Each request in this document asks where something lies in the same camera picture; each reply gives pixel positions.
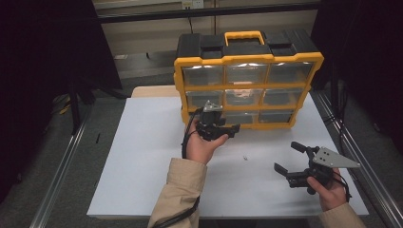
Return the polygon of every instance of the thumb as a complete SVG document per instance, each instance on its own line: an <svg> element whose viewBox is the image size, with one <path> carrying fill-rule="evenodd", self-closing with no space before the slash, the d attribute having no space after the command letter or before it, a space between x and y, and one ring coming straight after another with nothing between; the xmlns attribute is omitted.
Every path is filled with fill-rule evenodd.
<svg viewBox="0 0 403 228"><path fill-rule="evenodd" d="M308 177L306 181L311 185L311 187L317 191L323 198L326 198L327 195L330 194L330 192L321 184L319 183L315 178L313 177Z"/></svg>
<svg viewBox="0 0 403 228"><path fill-rule="evenodd" d="M225 144L225 142L228 140L229 136L227 134L221 135L218 139L212 141L212 145L214 149L217 149L218 147L222 146Z"/></svg>

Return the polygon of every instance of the human arm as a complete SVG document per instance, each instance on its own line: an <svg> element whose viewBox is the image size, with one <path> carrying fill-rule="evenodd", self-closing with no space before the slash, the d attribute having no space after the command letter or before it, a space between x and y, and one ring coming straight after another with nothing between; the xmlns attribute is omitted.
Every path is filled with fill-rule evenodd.
<svg viewBox="0 0 403 228"><path fill-rule="evenodd" d="M187 159L172 159L166 179L166 185L157 200L152 212L148 227L154 227L187 209L193 207L197 197L201 194L207 164L211 160L216 148L228 139L223 135L215 141L203 140L196 130L196 121L190 125L190 135L186 147ZM190 217L170 226L173 228L198 227L199 210Z"/></svg>
<svg viewBox="0 0 403 228"><path fill-rule="evenodd" d="M334 177L340 181L340 172L334 168ZM344 187L337 181L331 181L324 187L315 178L307 179L311 187L319 193L320 206L323 213L319 215L325 228L332 227L365 227L362 220L346 201Z"/></svg>

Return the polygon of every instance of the beige jacket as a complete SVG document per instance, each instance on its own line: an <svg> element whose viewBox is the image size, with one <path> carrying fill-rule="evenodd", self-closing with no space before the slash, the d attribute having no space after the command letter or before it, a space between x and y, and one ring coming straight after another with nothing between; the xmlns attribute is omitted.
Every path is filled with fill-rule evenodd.
<svg viewBox="0 0 403 228"><path fill-rule="evenodd" d="M207 166L191 160L172 159L157 204L148 227L153 227L191 208L202 193ZM365 227L348 203L319 215L324 227ZM198 228L199 209L189 218L171 226L172 228Z"/></svg>

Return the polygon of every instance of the electrical outlet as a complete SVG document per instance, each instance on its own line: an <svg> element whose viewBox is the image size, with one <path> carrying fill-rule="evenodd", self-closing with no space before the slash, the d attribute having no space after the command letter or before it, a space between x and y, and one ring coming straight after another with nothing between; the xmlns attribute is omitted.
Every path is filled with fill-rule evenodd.
<svg viewBox="0 0 403 228"><path fill-rule="evenodd" d="M182 10L190 10L193 9L193 2L189 1L182 1Z"/></svg>
<svg viewBox="0 0 403 228"><path fill-rule="evenodd" d="M193 0L193 8L192 9L203 9L204 1L203 0Z"/></svg>

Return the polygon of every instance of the yellow and black storage box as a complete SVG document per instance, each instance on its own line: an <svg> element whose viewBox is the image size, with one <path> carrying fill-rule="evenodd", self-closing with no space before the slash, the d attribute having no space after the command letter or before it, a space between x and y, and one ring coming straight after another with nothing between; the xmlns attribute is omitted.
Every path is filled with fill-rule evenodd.
<svg viewBox="0 0 403 228"><path fill-rule="evenodd" d="M182 120L210 101L222 105L227 124L292 127L322 62L303 29L183 34L174 74Z"/></svg>

